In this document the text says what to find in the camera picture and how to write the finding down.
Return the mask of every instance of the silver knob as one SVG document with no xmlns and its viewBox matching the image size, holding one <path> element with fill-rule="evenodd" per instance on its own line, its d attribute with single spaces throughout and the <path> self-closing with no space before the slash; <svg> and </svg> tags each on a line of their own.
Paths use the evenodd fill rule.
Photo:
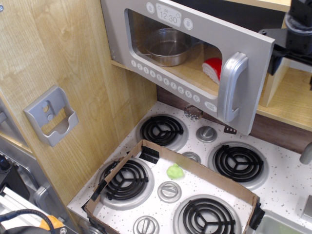
<svg viewBox="0 0 312 234">
<path fill-rule="evenodd" d="M 194 153 L 194 152 L 185 152 L 182 155 L 186 156 L 187 158 L 189 158 L 189 159 L 191 159 L 191 160 L 193 160 L 195 162 L 201 163 L 199 155 Z"/>
<path fill-rule="evenodd" d="M 197 130 L 196 137 L 198 140 L 204 143 L 210 143 L 217 138 L 217 133 L 214 128 L 205 126 Z"/>
<path fill-rule="evenodd" d="M 158 234 L 159 225 L 153 217 L 143 216 L 135 222 L 133 231 L 135 234 Z"/>
<path fill-rule="evenodd" d="M 181 198 L 182 191 L 180 186 L 173 181 L 163 182 L 158 188 L 159 198 L 167 203 L 173 203 Z"/>
</svg>

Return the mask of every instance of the green object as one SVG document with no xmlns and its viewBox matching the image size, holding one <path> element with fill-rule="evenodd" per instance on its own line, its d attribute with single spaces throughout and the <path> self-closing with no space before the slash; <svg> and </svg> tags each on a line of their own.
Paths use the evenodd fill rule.
<svg viewBox="0 0 312 234">
<path fill-rule="evenodd" d="M 182 168 L 179 167 L 176 163 L 173 166 L 170 166 L 167 170 L 167 176 L 170 179 L 179 179 L 184 176 Z"/>
</svg>

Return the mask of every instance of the wood panel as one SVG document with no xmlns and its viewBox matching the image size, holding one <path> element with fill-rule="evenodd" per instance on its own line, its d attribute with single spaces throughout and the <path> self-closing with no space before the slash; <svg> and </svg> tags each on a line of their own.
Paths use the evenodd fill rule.
<svg viewBox="0 0 312 234">
<path fill-rule="evenodd" d="M 26 142 L 67 205 L 156 102 L 156 87 L 112 66 L 99 0 L 3 0 L 0 88 Z M 55 147 L 23 109 L 54 84 L 79 124 Z"/>
</svg>

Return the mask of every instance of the microwave window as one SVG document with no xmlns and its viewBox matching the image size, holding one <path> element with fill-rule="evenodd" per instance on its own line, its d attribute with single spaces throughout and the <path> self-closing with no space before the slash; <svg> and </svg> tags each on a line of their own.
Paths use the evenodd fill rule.
<svg viewBox="0 0 312 234">
<path fill-rule="evenodd" d="M 158 12 L 162 21 L 178 23 L 164 12 Z M 222 65 L 218 48 L 130 9 L 128 17 L 132 48 L 138 56 L 217 97 Z"/>
</svg>

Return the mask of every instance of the silver faucet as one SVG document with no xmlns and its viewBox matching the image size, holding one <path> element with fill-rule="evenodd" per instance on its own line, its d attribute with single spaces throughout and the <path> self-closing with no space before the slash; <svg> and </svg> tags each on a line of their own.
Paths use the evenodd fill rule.
<svg viewBox="0 0 312 234">
<path fill-rule="evenodd" d="M 302 155 L 300 156 L 300 162 L 303 164 L 309 164 L 312 161 L 312 142 L 307 145 Z"/>
</svg>

